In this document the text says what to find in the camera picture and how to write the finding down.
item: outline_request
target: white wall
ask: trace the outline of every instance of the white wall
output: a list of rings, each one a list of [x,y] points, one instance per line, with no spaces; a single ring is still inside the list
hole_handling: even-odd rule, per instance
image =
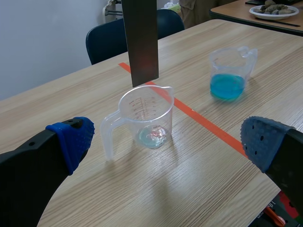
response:
[[[89,66],[85,37],[106,3],[1,0],[0,100]]]

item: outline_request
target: measuring cup handle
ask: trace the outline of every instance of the measuring cup handle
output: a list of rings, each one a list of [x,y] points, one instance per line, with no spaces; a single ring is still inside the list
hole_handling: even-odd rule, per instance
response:
[[[121,117],[121,113],[117,110],[104,118],[100,125],[101,137],[103,140],[103,147],[107,160],[111,160],[114,156],[113,152],[113,129],[124,124],[124,119]]]

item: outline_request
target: food on plate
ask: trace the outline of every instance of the food on plate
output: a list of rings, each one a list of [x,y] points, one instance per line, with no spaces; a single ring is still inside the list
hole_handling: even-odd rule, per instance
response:
[[[255,13],[262,13],[262,14],[271,14],[271,15],[283,15],[283,14],[291,14],[295,11],[289,9],[288,6],[284,4],[276,4],[272,0],[266,0],[265,5],[262,6],[260,9],[254,9]]]

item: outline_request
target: blue rubber pad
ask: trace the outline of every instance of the blue rubber pad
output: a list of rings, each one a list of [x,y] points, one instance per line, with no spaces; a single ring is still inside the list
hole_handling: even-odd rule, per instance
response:
[[[245,154],[263,173],[268,170],[285,134],[294,127],[263,117],[249,117],[241,127]]]
[[[56,132],[59,138],[69,175],[72,175],[77,169],[82,155],[90,148],[95,131],[94,123],[90,119],[86,117],[75,118],[83,120],[83,124],[79,129],[61,122],[46,127],[46,129]]]

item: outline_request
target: clear liquid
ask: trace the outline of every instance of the clear liquid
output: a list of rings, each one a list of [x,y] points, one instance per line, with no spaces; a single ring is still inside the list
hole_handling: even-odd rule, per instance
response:
[[[216,74],[210,82],[212,94],[222,99],[238,98],[245,87],[245,80],[237,75]]]
[[[139,130],[136,135],[136,140],[139,144],[151,148],[157,149],[161,147],[168,138],[168,132],[156,125],[150,125]]]

